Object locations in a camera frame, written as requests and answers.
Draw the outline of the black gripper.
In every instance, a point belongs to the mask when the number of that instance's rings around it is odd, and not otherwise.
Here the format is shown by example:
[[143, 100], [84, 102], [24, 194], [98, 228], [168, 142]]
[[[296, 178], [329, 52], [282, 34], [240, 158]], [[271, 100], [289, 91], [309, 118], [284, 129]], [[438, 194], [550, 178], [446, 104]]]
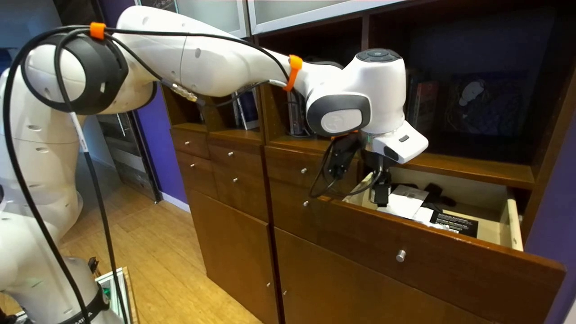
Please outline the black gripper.
[[370, 171], [370, 181], [368, 181], [368, 198], [375, 207], [386, 207], [388, 205], [388, 194], [390, 194], [390, 171], [392, 160], [363, 151], [361, 153], [365, 167]]

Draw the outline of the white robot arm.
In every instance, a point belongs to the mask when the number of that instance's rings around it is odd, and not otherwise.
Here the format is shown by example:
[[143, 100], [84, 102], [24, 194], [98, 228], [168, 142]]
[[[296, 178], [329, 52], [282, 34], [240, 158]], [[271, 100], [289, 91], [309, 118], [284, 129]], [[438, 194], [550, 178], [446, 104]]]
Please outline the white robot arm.
[[149, 5], [125, 7], [113, 27], [44, 30], [1, 72], [0, 291], [33, 324], [120, 324], [87, 264], [57, 248], [80, 207], [75, 118], [136, 109], [158, 82], [188, 99], [271, 82], [303, 97], [320, 136], [356, 131], [395, 163], [428, 145], [404, 118], [404, 61], [388, 48], [343, 66], [305, 63]]

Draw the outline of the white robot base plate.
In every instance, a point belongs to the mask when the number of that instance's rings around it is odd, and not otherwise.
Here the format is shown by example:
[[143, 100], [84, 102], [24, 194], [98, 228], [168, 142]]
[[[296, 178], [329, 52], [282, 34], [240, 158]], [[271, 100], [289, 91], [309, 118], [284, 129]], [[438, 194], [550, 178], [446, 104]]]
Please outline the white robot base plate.
[[125, 266], [96, 277], [104, 300], [122, 324], [138, 324], [136, 302]]

